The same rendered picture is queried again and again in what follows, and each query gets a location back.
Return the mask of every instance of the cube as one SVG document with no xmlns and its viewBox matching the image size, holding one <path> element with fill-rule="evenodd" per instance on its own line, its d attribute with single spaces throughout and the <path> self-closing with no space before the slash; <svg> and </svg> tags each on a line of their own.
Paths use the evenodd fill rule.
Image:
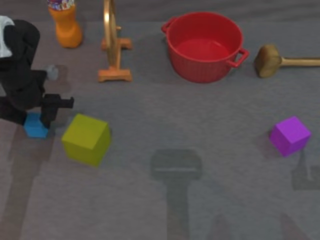
<svg viewBox="0 0 320 240">
<path fill-rule="evenodd" d="M 98 167 L 111 143 L 107 122 L 77 114 L 62 137 L 67 156 Z"/>
<path fill-rule="evenodd" d="M 23 128 L 29 138 L 45 139 L 48 135 L 47 129 L 40 120 L 40 113 L 29 112 L 24 122 Z"/>
<path fill-rule="evenodd" d="M 302 150 L 310 137 L 311 132 L 296 116 L 292 116 L 276 124 L 269 138 L 282 156 L 287 157 Z"/>
</svg>

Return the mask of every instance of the person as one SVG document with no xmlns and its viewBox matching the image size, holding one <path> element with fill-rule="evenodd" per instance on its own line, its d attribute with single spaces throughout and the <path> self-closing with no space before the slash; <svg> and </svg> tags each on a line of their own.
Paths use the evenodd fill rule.
<svg viewBox="0 0 320 240">
<path fill-rule="evenodd" d="M 41 107 L 42 124 L 49 128 L 58 108 L 73 108 L 74 99 L 44 95 L 47 71 L 32 69 L 39 41 L 40 32 L 30 22 L 0 16 L 0 84 L 5 92 L 0 118 L 24 125 L 27 111 Z"/>
</svg>

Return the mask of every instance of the bottle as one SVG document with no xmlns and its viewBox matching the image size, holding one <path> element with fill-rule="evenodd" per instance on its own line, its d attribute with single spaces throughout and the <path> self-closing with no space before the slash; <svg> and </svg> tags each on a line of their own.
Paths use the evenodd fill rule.
<svg viewBox="0 0 320 240">
<path fill-rule="evenodd" d="M 60 45 L 64 48 L 78 47 L 83 40 L 83 33 L 76 21 L 75 0 L 47 0 L 47 3 Z"/>
</svg>

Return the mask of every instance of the red pot handle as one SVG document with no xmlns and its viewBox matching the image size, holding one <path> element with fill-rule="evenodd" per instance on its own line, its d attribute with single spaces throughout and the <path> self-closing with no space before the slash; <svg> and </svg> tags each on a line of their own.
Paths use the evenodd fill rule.
<svg viewBox="0 0 320 240">
<path fill-rule="evenodd" d="M 246 58 L 249 56 L 249 51 L 244 48 L 241 48 L 239 50 L 238 54 L 242 54 L 242 56 L 239 58 L 238 61 L 228 60 L 228 61 L 226 61 L 226 63 L 229 64 L 233 68 L 239 67 L 244 62 L 244 60 L 246 60 Z"/>
<path fill-rule="evenodd" d="M 178 19 L 178 18 L 177 18 L 176 16 L 170 18 L 169 21 L 167 21 L 165 24 L 162 25 L 161 31 L 162 31 L 164 34 L 166 34 L 167 31 L 168 31 L 169 26 L 170 26 L 175 20 L 177 20 L 177 19 Z"/>
</svg>

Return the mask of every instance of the red pot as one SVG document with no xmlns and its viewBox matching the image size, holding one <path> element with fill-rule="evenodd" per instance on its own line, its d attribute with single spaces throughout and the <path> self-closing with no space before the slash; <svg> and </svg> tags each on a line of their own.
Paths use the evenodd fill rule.
<svg viewBox="0 0 320 240">
<path fill-rule="evenodd" d="M 217 13 L 192 12 L 173 17 L 161 30 L 166 35 L 173 68 L 194 83 L 216 82 L 249 56 L 242 48 L 240 28 Z"/>
</svg>

